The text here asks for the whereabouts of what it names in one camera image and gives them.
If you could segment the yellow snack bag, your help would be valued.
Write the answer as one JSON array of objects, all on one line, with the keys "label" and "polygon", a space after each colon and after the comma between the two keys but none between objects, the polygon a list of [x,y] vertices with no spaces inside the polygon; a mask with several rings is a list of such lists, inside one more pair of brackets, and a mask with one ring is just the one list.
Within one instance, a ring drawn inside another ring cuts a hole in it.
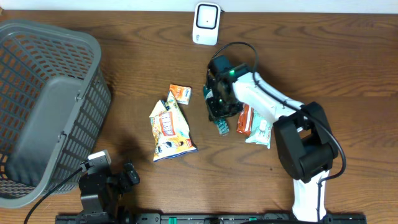
[{"label": "yellow snack bag", "polygon": [[149,119],[155,140],[154,162],[197,151],[188,123],[171,91],[166,100],[156,103]]}]

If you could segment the teal mouthwash bottle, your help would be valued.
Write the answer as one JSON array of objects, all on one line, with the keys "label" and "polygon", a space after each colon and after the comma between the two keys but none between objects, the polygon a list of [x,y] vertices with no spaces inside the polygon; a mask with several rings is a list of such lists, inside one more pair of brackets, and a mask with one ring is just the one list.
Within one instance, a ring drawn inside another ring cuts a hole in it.
[{"label": "teal mouthwash bottle", "polygon": [[[206,85],[203,86],[203,96],[204,96],[205,100],[213,97],[212,90],[207,89]],[[229,126],[228,126],[227,120],[220,119],[217,121],[213,121],[213,123],[216,125],[220,135],[225,136],[229,133]]]}]

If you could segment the red candy bar wrapper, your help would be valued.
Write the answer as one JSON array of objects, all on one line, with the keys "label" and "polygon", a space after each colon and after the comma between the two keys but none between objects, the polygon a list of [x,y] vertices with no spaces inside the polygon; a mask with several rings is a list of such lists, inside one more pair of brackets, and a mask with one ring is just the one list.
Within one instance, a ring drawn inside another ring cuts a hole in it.
[{"label": "red candy bar wrapper", "polygon": [[251,134],[254,110],[251,106],[243,104],[243,110],[239,114],[237,133],[249,136]]}]

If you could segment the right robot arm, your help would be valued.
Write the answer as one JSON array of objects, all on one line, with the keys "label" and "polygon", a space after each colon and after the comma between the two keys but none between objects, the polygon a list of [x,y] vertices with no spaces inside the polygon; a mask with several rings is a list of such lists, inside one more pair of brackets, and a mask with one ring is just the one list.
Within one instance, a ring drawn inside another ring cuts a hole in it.
[{"label": "right robot arm", "polygon": [[323,108],[285,96],[247,64],[234,66],[213,57],[206,74],[209,120],[232,117],[251,106],[272,125],[282,167],[294,180],[293,214],[299,221],[319,222],[326,216],[325,188],[339,149]]}]

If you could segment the green white packet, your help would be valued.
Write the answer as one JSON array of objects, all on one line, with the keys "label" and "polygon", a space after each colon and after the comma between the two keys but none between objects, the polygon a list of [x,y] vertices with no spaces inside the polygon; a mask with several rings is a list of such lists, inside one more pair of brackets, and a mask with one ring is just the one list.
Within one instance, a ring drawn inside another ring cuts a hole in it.
[{"label": "green white packet", "polygon": [[271,148],[272,124],[263,118],[257,111],[254,111],[252,119],[251,134],[245,140],[246,143],[256,143]]}]

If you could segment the orange small box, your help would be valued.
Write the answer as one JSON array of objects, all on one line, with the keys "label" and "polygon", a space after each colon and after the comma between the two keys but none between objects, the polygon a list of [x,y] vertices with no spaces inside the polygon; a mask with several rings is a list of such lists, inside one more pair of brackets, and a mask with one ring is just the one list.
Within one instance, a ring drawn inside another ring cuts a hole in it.
[{"label": "orange small box", "polygon": [[169,91],[173,94],[176,101],[180,104],[188,105],[192,95],[192,88],[170,84]]}]

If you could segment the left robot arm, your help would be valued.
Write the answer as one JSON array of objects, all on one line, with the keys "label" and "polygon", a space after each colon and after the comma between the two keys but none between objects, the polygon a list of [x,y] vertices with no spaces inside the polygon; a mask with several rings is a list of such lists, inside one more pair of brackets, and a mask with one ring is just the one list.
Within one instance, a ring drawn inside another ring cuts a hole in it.
[{"label": "left robot arm", "polygon": [[90,162],[86,174],[79,180],[80,200],[83,211],[80,223],[120,223],[133,222],[131,212],[119,206],[120,198],[132,191],[140,183],[140,177],[131,161],[123,165],[117,174],[111,172],[109,164]]}]

